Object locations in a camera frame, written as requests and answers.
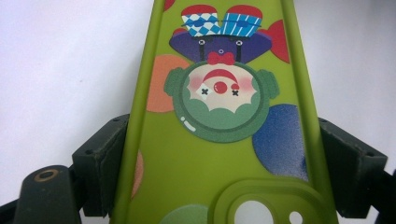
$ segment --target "phone case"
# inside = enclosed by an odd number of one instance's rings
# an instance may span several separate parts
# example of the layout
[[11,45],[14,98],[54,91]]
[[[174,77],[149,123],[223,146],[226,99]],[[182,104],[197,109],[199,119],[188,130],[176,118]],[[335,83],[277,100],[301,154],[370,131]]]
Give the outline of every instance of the phone case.
[[110,222],[337,223],[293,1],[154,2]]

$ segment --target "clown head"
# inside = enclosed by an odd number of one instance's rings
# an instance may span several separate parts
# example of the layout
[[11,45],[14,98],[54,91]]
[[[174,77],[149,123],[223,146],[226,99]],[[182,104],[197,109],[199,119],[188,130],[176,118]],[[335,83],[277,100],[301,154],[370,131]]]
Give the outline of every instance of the clown head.
[[183,126],[213,142],[253,135],[265,122],[269,100],[278,95],[272,73],[224,57],[175,69],[164,87]]

